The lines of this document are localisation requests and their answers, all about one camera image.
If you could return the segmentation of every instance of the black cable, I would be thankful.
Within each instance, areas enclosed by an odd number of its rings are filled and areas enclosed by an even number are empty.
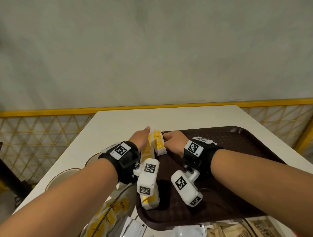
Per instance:
[[[92,233],[91,237],[94,237],[97,230],[99,229],[101,223],[103,222],[103,220],[106,218],[106,216],[108,215],[109,211],[111,210],[111,208],[113,207],[113,205],[115,204],[115,202],[119,199],[119,197],[130,187],[136,185],[136,183],[129,185],[128,187],[126,187],[118,196],[117,198],[115,198],[114,202],[110,205],[109,209],[106,211],[106,213],[104,214],[104,216],[102,217],[101,221],[98,223],[97,227],[95,228],[94,232]]]
[[[214,192],[215,194],[217,194],[221,199],[223,199],[223,201],[225,201],[228,205],[230,205],[230,206],[241,216],[241,219],[244,220],[244,221],[247,223],[247,225],[249,226],[249,228],[252,230],[253,234],[254,234],[255,236],[257,236],[256,232],[254,231],[254,229],[252,228],[252,226],[250,225],[250,223],[247,221],[247,219],[244,217],[244,215],[243,215],[230,201],[228,201],[225,197],[223,197],[222,195],[220,195],[219,193],[215,192],[215,191],[212,190],[212,189],[200,188],[198,191],[200,192],[201,190],[207,190],[207,191],[211,191],[211,192]]]

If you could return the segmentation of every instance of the hand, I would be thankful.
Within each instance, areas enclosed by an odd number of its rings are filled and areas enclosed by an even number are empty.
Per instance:
[[[138,152],[141,152],[145,148],[145,146],[148,144],[149,133],[150,133],[150,127],[147,126],[144,130],[135,132],[129,139],[130,142],[136,145],[136,147],[138,148]]]
[[[180,157],[184,156],[184,148],[189,139],[181,131],[164,133],[163,138],[167,140],[164,143],[165,148],[170,149]]]

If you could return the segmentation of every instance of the gray wall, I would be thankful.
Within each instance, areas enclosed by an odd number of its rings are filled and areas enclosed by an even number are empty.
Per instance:
[[[0,0],[0,110],[313,97],[307,0]]]

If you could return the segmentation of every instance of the left arm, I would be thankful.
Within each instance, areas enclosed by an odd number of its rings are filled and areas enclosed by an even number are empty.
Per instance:
[[[129,139],[141,151],[150,128]],[[77,236],[115,189],[117,172],[107,159],[98,159],[29,202],[0,225],[0,236]]]

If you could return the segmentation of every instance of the person's right hand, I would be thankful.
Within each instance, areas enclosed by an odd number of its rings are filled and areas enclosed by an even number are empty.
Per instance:
[[[166,140],[165,148],[170,149],[171,152],[180,155],[180,157],[184,156],[184,148],[189,139],[181,131],[164,133],[163,138]]]

